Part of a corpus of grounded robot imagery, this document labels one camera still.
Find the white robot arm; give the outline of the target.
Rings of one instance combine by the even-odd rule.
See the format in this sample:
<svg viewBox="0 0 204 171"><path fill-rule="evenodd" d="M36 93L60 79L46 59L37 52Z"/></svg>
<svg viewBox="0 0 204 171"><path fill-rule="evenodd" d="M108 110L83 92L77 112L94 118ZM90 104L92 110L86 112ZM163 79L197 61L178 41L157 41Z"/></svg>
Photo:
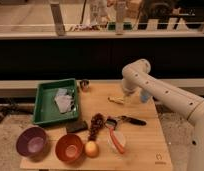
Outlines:
<svg viewBox="0 0 204 171"><path fill-rule="evenodd" d="M204 98L150 76L150 70L151 65L146 59L124 66L123 92L130 95L140 87L181 114L194 127L187 171L204 171Z"/></svg>

